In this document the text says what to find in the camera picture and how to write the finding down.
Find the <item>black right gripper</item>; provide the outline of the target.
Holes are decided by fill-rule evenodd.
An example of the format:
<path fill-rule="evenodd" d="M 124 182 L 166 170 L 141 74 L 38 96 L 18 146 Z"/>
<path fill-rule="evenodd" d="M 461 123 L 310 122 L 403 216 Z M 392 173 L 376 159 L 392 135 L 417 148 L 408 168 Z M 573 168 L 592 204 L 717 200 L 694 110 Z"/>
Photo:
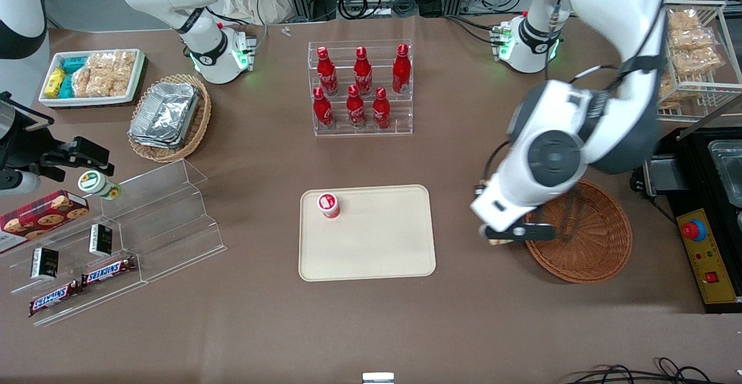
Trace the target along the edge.
<path fill-rule="evenodd" d="M 115 165 L 109 164 L 109 149 L 82 136 L 68 143 L 70 162 L 49 164 L 44 156 L 56 151 L 63 142 L 49 131 L 54 119 L 46 114 L 22 106 L 10 94 L 2 94 L 2 161 L 3 172 L 30 172 L 48 179 L 65 179 L 67 172 L 88 170 L 111 177 Z"/>

